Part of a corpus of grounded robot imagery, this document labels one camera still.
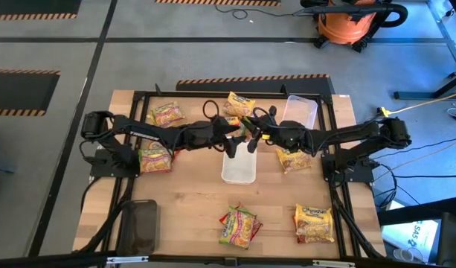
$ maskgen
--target gray floor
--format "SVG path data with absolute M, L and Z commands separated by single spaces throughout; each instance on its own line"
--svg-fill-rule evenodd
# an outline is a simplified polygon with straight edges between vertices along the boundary
M 297 10 L 299 6 L 293 2 L 285 1 L 282 12 Z M 0 36 L 97 36 L 108 5 L 109 1 L 84 1 L 77 20 L 67 25 L 9 22 L 13 25 L 7 26 L 0 22 Z M 382 29 L 376 37 L 441 37 L 424 4 L 405 5 L 411 15 L 405 26 Z M 276 19 L 250 14 L 247 20 L 238 21 L 229 14 L 216 13 L 213 6 L 125 0 L 119 1 L 109 36 L 311 37 L 315 36 L 315 29 L 308 18 Z M 0 161 L 17 169 L 16 175 L 0 174 L 0 258 L 25 253 L 93 50 L 94 44 L 0 44 L 0 68 L 62 71 L 45 117 L 0 117 Z M 435 90 L 452 71 L 456 71 L 456 64 L 443 44 L 370 44 L 362 54 L 339 45 L 318 51 L 312 44 L 106 44 L 85 112 L 107 109 L 114 89 L 153 90 L 158 83 L 168 91 L 174 90 L 176 82 L 182 79 L 327 73 L 337 93 L 352 96 L 360 122 L 370 118 L 378 106 L 399 109 L 418 103 L 393 100 L 392 92 Z M 445 112 L 450 106 L 449 102 L 435 103 L 399 114 L 408 124 L 413 146 L 456 137 L 456 121 Z M 42 247 L 45 255 L 71 251 L 80 197 L 89 172 L 89 165 L 78 152 L 79 142 L 77 138 Z M 436 149 L 387 157 L 382 162 L 395 167 Z M 379 168 L 375 174 L 383 172 Z M 396 173 L 456 174 L 456 146 L 402 167 Z M 456 179 L 402 179 L 399 184 L 420 202 L 456 197 Z M 386 176 L 376 183 L 376 189 L 387 190 L 391 185 L 391 178 Z M 414 204 L 401 191 L 397 199 Z

